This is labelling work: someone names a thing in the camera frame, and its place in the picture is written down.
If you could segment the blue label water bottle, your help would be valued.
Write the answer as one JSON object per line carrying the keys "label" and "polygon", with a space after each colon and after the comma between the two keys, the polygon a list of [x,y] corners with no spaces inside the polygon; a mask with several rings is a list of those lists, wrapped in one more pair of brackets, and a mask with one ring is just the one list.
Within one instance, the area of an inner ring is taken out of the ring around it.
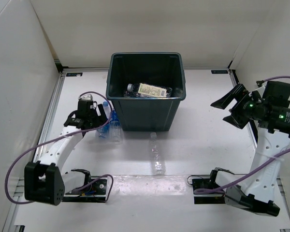
{"label": "blue label water bottle", "polygon": [[[106,119],[102,120],[102,125],[110,118],[111,115],[111,109],[108,104],[108,102],[104,101],[102,103],[104,113],[106,115]],[[108,132],[109,132],[109,124],[107,123],[104,127],[96,130],[96,138],[99,140],[106,140],[108,138]]]}

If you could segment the clear bottle blue label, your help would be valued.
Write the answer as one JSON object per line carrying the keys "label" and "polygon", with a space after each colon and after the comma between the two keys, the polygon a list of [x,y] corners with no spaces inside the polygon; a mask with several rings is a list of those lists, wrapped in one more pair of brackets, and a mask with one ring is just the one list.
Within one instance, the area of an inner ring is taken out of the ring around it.
{"label": "clear bottle blue label", "polygon": [[116,144],[122,143],[123,140],[121,124],[115,110],[112,110],[109,121],[109,139]]}

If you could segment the small bottle green label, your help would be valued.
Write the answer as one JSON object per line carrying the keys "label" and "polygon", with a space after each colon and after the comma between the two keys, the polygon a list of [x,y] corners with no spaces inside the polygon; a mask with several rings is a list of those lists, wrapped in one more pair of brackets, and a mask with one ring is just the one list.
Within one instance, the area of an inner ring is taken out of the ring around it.
{"label": "small bottle green label", "polygon": [[128,84],[125,97],[136,98],[168,98],[173,89],[170,87],[160,87],[145,83]]}

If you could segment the clear ribbed plastic bottle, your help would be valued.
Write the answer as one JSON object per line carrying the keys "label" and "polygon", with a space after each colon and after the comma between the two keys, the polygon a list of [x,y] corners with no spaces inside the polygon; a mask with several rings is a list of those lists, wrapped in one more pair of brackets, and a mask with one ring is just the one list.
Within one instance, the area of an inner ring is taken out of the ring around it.
{"label": "clear ribbed plastic bottle", "polygon": [[153,175],[165,175],[164,156],[155,132],[150,133],[149,155],[151,158],[151,169]]}

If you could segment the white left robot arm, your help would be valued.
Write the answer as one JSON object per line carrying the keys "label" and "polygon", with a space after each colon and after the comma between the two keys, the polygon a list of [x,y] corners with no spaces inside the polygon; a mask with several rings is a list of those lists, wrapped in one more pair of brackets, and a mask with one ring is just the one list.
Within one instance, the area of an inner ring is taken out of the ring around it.
{"label": "white left robot arm", "polygon": [[107,122],[102,104],[94,100],[79,100],[77,110],[71,112],[65,123],[60,140],[36,162],[28,162],[24,169],[25,199],[32,202],[58,205],[64,195],[87,193],[92,188],[90,172],[72,169],[64,174],[62,167],[87,130],[96,129]]}

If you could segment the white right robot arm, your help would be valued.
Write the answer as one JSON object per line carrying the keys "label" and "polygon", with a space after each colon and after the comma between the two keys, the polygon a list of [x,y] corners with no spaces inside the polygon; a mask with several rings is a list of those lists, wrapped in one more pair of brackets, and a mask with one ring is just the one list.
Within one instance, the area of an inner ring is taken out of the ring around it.
{"label": "white right robot arm", "polygon": [[212,193],[224,192],[227,205],[265,216],[278,216],[274,203],[276,179],[282,152],[290,145],[290,84],[279,81],[258,81],[258,89],[249,92],[237,84],[212,107],[225,109],[232,101],[230,115],[223,118],[243,129],[251,121],[258,123],[258,141],[249,173],[240,179],[229,170],[215,168],[207,187]]}

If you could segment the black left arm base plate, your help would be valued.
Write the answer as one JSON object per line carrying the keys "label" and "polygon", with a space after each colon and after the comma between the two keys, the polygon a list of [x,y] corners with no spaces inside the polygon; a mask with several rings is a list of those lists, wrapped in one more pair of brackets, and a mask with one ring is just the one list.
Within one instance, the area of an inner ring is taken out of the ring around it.
{"label": "black left arm base plate", "polygon": [[64,203],[105,203],[108,194],[108,177],[103,177],[90,187],[76,192],[68,192],[63,197]]}

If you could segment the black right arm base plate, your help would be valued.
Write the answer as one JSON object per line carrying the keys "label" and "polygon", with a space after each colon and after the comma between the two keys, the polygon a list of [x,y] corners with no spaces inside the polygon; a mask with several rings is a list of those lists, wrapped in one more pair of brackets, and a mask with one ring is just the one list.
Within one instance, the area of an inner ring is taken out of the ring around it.
{"label": "black right arm base plate", "polygon": [[211,183],[209,178],[193,176],[191,184],[193,191],[196,190],[196,193],[193,193],[194,204],[225,204],[224,191],[208,193],[218,187],[218,185]]}

